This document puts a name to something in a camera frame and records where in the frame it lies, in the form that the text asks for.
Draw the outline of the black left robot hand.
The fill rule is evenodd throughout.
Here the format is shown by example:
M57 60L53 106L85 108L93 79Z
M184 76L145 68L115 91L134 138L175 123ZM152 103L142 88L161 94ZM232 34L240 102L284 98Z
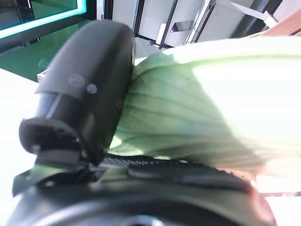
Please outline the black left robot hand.
M92 21L63 45L19 126L37 156L14 178L7 226L274 226L255 188L181 157L108 154L133 77L131 29Z

